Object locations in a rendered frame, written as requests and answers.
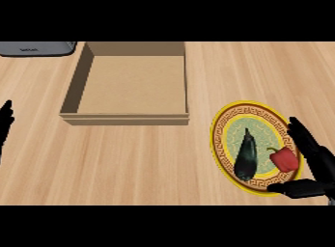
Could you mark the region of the open cardboard box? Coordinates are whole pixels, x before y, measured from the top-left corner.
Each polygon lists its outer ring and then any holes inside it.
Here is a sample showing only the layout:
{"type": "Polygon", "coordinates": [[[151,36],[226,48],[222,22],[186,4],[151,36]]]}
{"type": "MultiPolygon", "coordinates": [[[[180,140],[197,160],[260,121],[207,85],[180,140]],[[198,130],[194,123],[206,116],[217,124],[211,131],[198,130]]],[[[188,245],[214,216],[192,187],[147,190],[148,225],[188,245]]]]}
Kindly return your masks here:
{"type": "Polygon", "coordinates": [[[186,125],[185,44],[87,41],[61,117],[73,125],[186,125]]]}

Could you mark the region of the dark purple eggplant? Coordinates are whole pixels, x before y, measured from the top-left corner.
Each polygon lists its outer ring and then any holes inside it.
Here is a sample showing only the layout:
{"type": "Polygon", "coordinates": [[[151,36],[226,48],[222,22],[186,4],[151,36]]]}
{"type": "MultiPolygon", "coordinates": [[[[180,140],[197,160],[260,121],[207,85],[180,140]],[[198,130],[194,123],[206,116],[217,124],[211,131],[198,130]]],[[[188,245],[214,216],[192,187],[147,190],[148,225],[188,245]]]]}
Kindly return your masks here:
{"type": "Polygon", "coordinates": [[[234,174],[242,181],[248,181],[254,177],[257,172],[257,165],[259,158],[256,139],[250,133],[250,130],[245,130],[240,151],[234,163],[234,174]]]}

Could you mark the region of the red bell pepper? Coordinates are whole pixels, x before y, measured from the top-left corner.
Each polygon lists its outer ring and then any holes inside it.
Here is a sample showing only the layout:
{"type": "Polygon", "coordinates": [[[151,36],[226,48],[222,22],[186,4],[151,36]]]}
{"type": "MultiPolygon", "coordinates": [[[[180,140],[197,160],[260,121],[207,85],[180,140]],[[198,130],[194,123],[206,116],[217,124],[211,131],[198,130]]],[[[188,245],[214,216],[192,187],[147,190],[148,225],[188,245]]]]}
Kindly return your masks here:
{"type": "Polygon", "coordinates": [[[281,150],[269,148],[269,151],[272,151],[270,160],[278,170],[282,173],[296,171],[299,169],[300,163],[294,152],[287,147],[284,147],[281,150]]]}

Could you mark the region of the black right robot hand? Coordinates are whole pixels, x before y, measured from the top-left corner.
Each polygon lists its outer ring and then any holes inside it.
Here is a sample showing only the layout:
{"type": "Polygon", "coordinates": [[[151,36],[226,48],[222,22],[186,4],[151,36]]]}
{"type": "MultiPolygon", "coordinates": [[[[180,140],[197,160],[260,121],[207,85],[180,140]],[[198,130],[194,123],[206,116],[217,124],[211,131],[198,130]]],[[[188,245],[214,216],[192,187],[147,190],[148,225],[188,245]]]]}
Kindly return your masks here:
{"type": "Polygon", "coordinates": [[[268,190],[291,199],[325,196],[328,200],[335,200],[335,155],[318,143],[310,131],[296,117],[290,118],[287,133],[307,160],[315,179],[303,178],[285,183],[273,183],[268,190]]]}

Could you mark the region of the grey appliance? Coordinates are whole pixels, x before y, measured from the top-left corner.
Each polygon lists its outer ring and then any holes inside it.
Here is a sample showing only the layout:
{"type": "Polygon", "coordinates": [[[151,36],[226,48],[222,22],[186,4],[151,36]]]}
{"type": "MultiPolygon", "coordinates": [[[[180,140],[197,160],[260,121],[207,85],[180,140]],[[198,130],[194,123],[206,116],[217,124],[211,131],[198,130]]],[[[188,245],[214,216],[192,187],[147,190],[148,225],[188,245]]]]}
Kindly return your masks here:
{"type": "Polygon", "coordinates": [[[74,52],[76,45],[76,41],[0,41],[0,56],[67,56],[74,52]]]}

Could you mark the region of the yellow patterned plate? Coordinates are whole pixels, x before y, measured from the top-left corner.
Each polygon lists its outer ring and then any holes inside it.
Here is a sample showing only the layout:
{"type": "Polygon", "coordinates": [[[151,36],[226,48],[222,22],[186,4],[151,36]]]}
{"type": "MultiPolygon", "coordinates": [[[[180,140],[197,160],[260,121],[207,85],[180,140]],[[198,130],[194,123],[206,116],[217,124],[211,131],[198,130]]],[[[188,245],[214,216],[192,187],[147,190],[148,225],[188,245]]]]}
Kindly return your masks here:
{"type": "Polygon", "coordinates": [[[288,120],[262,102],[240,100],[229,103],[219,113],[210,126],[210,150],[217,166],[232,184],[245,192],[265,197],[276,196],[268,191],[273,183],[297,180],[304,167],[304,156],[287,134],[288,120]],[[257,149],[257,172],[244,181],[234,172],[245,132],[254,137],[257,149]],[[288,148],[299,161],[299,169],[284,173],[270,160],[270,154],[288,148]]]}

